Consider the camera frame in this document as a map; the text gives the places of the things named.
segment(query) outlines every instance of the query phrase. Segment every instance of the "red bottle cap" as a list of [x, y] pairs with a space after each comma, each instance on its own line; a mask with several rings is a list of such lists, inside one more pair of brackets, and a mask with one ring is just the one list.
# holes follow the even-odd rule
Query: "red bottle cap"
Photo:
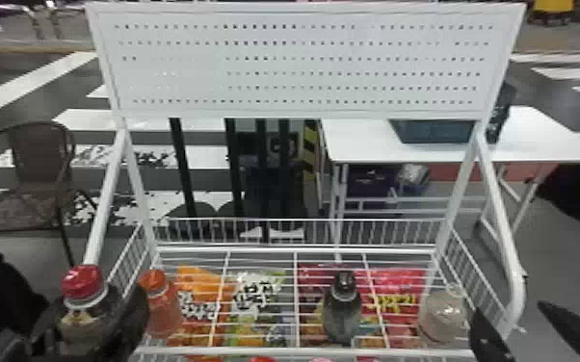
[[151, 269], [140, 276], [140, 285], [147, 293], [161, 292], [167, 285], [167, 276], [163, 271]]
[[96, 265], [80, 265], [70, 269], [61, 282], [63, 295], [71, 299], [92, 297], [103, 289], [103, 275]]

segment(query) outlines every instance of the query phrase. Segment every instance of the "wicker chair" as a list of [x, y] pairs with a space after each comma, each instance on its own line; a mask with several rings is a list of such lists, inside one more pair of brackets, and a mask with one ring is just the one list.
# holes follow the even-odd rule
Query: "wicker chair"
[[12, 151], [16, 184], [0, 193], [0, 232], [58, 230], [67, 261], [74, 266], [64, 214], [73, 209], [77, 194], [93, 208], [96, 205], [86, 193], [72, 187], [72, 133], [55, 122], [22, 123], [0, 130], [0, 148], [3, 146]]

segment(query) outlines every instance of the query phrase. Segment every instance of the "pegboard panel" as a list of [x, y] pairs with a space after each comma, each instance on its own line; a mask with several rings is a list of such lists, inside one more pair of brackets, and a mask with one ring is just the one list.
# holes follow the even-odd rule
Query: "pegboard panel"
[[126, 116], [481, 118], [523, 9], [92, 3], [89, 18]]

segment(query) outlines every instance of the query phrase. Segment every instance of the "snack bag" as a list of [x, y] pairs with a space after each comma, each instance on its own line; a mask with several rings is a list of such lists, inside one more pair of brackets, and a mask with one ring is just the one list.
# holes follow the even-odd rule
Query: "snack bag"
[[[180, 326], [167, 340], [167, 346], [212, 347], [223, 345], [230, 301], [235, 291], [233, 280], [226, 278], [221, 289], [221, 276], [197, 267], [180, 267], [175, 288], [182, 319]], [[220, 361], [220, 357], [189, 355], [194, 362]]]
[[284, 271], [240, 272], [227, 321], [227, 346], [285, 347], [286, 331], [276, 303], [285, 279]]
[[[322, 328], [322, 299], [338, 271], [350, 270], [343, 264], [298, 265], [302, 346], [317, 347], [330, 344]], [[421, 346], [415, 329], [418, 305], [424, 288], [425, 271], [410, 268], [354, 270], [356, 286], [362, 298], [362, 318], [356, 343], [361, 348], [385, 348], [378, 307], [389, 345], [392, 348]], [[369, 283], [373, 281], [376, 297]]]

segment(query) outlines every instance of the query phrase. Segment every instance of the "white metal cart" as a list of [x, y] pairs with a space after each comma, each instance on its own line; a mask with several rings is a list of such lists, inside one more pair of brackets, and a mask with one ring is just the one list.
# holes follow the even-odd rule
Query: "white metal cart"
[[[279, 314], [287, 347], [219, 347], [213, 322], [206, 346], [166, 347], [145, 337], [139, 360], [183, 355], [272, 355], [305, 360], [356, 356], [400, 360], [471, 359], [467, 341], [441, 348], [391, 349], [395, 338], [376, 305], [383, 349], [306, 348], [301, 336], [298, 265], [341, 261], [369, 271], [401, 267], [426, 271], [425, 294], [462, 286], [467, 305], [480, 308], [506, 338], [524, 306], [524, 281], [484, 135], [519, 29], [520, 4], [410, 3], [90, 3], [94, 43], [108, 87], [117, 135], [84, 263], [97, 263], [119, 166], [126, 155], [141, 223], [109, 281], [127, 295], [140, 272], [175, 274], [195, 265], [228, 276], [242, 270], [285, 272]], [[414, 86], [405, 92], [396, 84]], [[151, 220], [126, 119], [180, 117], [476, 119], [458, 181], [441, 219], [391, 220]], [[478, 159], [494, 215], [505, 288], [497, 288], [455, 230], [474, 161]], [[288, 234], [262, 245], [255, 227]], [[187, 234], [193, 224], [199, 234]]]

